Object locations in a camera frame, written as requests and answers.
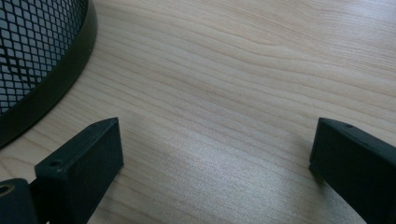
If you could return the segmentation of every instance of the black plastic part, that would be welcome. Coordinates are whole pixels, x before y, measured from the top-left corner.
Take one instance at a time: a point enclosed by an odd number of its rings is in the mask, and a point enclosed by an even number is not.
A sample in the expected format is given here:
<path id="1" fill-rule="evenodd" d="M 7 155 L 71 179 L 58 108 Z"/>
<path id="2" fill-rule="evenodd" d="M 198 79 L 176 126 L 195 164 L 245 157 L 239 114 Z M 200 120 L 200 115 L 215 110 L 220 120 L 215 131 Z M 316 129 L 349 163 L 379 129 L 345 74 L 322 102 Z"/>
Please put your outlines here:
<path id="1" fill-rule="evenodd" d="M 49 222 L 87 223 L 123 165 L 118 119 L 96 122 L 35 167 Z"/>
<path id="2" fill-rule="evenodd" d="M 319 119 L 310 162 L 367 223 L 395 223 L 396 147 L 344 122 Z"/>
<path id="3" fill-rule="evenodd" d="M 38 223 L 26 180 L 10 179 L 0 182 L 0 223 Z"/>
<path id="4" fill-rule="evenodd" d="M 0 147 L 37 123 L 72 87 L 91 56 L 96 26 L 93 2 L 89 0 L 80 33 L 64 57 L 35 89 L 0 116 Z"/>
<path id="5" fill-rule="evenodd" d="M 35 205 L 35 216 L 37 222 L 46 224 L 50 220 L 50 199 L 37 184 L 37 179 L 29 185 L 33 204 Z"/>

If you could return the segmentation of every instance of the screw hole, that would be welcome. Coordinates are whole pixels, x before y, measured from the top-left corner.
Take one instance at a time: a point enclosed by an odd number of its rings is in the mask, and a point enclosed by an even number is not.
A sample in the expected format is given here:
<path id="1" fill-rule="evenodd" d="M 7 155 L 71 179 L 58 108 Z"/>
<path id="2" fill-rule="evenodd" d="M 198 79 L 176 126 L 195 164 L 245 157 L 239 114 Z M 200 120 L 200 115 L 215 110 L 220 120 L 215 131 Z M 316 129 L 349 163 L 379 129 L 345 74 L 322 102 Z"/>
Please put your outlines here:
<path id="1" fill-rule="evenodd" d="M 9 194 L 12 190 L 14 190 L 13 185 L 1 185 L 0 186 L 0 197 L 3 197 L 7 194 Z"/>
<path id="2" fill-rule="evenodd" d="M 59 166 L 62 163 L 62 161 L 52 161 L 49 163 L 50 167 L 55 167 L 55 166 Z"/>

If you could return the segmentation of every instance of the desk surface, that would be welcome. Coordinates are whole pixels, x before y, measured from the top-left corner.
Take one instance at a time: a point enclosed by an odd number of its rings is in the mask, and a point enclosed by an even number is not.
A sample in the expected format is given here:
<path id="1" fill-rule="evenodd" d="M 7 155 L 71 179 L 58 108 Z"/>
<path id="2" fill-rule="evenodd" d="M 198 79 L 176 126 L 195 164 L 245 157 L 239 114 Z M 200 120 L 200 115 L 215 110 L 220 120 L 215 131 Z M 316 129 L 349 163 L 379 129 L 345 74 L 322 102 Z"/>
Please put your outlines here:
<path id="1" fill-rule="evenodd" d="M 318 117 L 396 145 L 396 3 L 95 0 L 69 93 L 0 177 L 120 118 L 125 166 L 91 223 L 363 223 L 308 171 Z"/>

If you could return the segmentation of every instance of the wood grain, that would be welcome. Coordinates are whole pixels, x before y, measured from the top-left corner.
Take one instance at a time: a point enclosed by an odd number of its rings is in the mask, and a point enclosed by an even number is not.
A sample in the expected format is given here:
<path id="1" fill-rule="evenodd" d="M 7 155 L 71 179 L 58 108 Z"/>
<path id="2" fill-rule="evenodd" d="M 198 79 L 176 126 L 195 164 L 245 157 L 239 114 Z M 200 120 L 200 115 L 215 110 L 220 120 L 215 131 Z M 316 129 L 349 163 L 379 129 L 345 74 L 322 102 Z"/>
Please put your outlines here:
<path id="1" fill-rule="evenodd" d="M 319 117 L 396 145 L 394 1 L 94 3 L 89 63 L 1 179 L 119 117 L 125 166 L 90 223 L 364 223 L 307 166 Z"/>

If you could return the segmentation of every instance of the black metal mesh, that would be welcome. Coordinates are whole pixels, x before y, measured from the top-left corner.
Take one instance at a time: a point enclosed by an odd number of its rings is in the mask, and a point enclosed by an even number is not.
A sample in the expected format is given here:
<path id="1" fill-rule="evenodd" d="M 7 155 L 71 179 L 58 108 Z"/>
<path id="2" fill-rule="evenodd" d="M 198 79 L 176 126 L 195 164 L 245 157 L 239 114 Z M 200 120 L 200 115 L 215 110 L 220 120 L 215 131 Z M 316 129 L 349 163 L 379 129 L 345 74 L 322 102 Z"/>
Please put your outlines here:
<path id="1" fill-rule="evenodd" d="M 0 0 L 0 115 L 62 59 L 87 5 L 84 0 Z"/>

